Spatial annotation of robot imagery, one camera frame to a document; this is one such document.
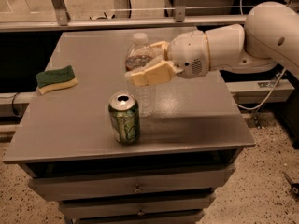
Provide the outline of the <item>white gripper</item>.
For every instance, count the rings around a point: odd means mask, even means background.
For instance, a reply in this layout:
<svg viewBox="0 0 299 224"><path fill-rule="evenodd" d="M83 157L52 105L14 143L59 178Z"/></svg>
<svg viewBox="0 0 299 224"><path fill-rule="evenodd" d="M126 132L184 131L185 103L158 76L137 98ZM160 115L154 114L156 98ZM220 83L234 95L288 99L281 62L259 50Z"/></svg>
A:
<svg viewBox="0 0 299 224"><path fill-rule="evenodd" d="M203 77L209 71L208 43L206 34L202 31L178 35L170 44L159 41L150 46L157 57L124 75L134 86L163 84L176 75L183 78Z"/></svg>

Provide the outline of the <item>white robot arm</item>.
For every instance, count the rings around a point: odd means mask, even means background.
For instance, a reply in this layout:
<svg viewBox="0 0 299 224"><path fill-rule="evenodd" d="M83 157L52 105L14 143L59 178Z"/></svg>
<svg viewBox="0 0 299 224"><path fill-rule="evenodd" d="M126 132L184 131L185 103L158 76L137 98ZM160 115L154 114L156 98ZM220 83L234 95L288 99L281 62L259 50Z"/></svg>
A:
<svg viewBox="0 0 299 224"><path fill-rule="evenodd" d="M173 77L203 77L214 70L260 73L276 64L299 77L299 14L277 2L254 7L242 25L180 34L153 45L158 56L125 73L137 87L157 85Z"/></svg>

